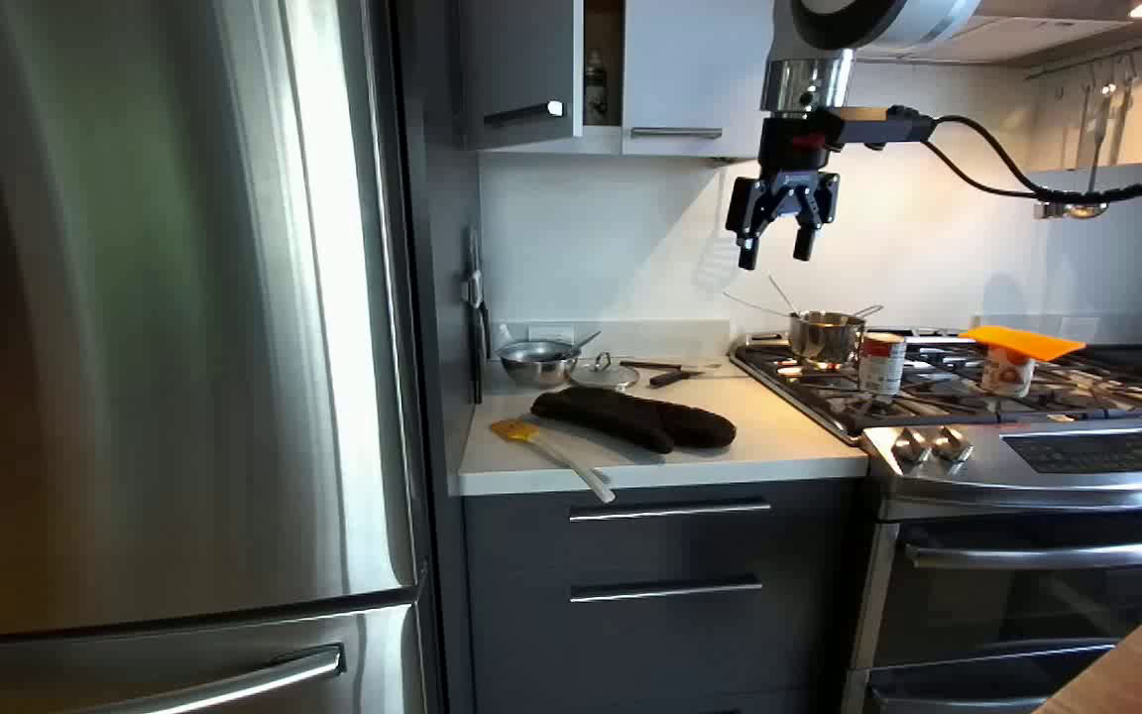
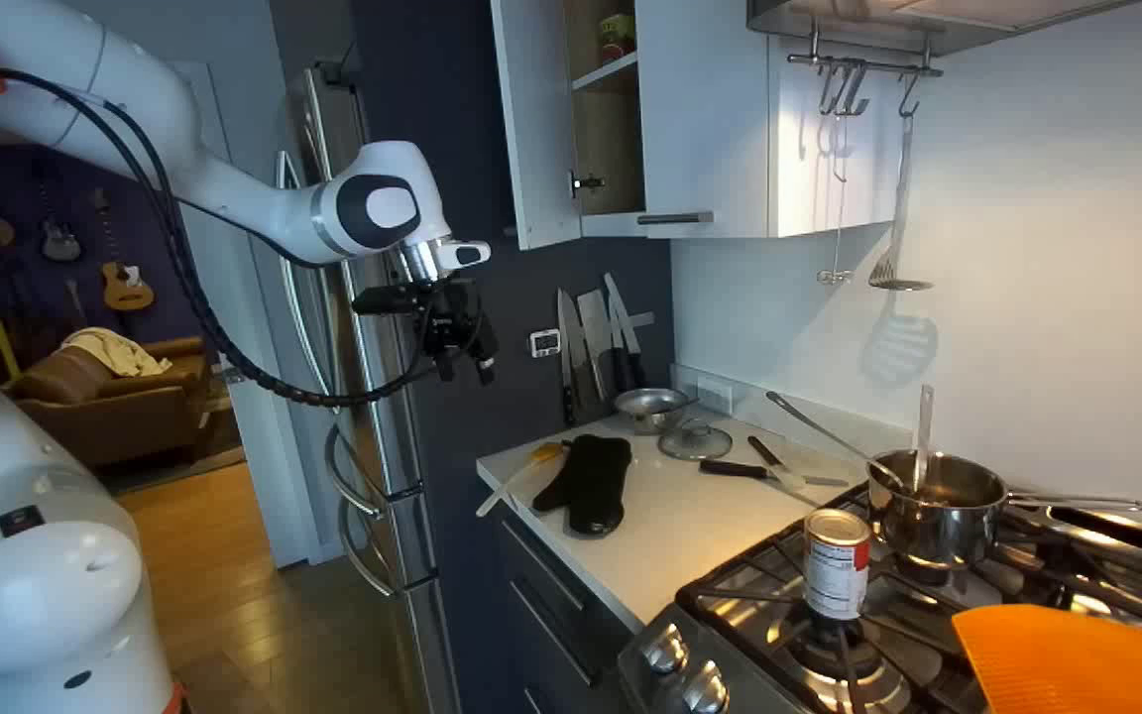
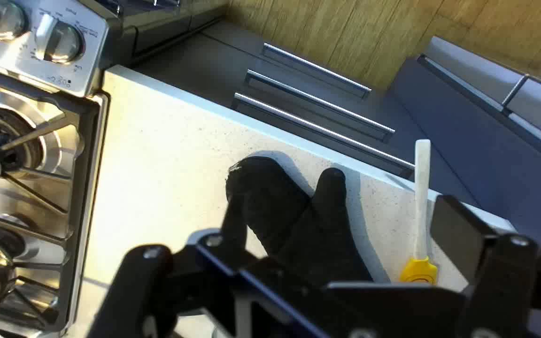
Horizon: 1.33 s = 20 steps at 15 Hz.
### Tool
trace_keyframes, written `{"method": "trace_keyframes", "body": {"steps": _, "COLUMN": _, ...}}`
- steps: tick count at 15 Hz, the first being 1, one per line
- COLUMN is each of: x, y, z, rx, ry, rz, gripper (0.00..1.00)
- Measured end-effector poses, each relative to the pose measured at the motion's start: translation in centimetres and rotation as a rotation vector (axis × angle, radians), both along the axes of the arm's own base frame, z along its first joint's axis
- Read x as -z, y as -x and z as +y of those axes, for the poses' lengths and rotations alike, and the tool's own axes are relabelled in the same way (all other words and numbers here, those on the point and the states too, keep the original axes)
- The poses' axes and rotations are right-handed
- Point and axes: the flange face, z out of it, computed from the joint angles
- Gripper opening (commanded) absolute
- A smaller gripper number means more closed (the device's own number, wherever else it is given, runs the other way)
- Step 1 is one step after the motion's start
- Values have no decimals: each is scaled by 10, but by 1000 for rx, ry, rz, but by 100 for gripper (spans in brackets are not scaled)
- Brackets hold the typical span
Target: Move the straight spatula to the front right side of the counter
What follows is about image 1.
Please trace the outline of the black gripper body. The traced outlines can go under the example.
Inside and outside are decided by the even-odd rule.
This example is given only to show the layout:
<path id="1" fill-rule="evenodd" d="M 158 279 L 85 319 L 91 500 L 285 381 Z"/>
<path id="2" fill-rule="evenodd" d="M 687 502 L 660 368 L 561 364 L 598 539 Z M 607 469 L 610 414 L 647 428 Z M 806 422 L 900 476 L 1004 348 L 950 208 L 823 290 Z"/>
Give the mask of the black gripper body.
<path id="1" fill-rule="evenodd" d="M 832 219 L 837 180 L 823 169 L 832 149 L 832 120 L 823 110 L 806 120 L 769 115 L 762 123 L 755 175 L 737 180 L 730 193 L 730 229 L 765 229 L 794 214 L 799 226 Z"/>

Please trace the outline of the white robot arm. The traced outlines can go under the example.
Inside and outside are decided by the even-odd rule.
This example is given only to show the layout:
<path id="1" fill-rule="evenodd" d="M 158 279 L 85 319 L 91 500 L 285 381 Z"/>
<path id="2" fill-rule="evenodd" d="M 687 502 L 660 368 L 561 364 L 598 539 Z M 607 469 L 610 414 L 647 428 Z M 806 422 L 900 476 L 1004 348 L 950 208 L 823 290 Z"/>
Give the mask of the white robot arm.
<path id="1" fill-rule="evenodd" d="M 762 78 L 755 175 L 730 192 L 726 229 L 737 266 L 754 268 L 765 229 L 798 223 L 794 257 L 808 260 L 818 229 L 837 214 L 839 180 L 827 155 L 925 144 L 931 120 L 913 106 L 848 106 L 857 49 L 931 49 L 950 38 L 980 0 L 774 0 L 774 44 Z"/>

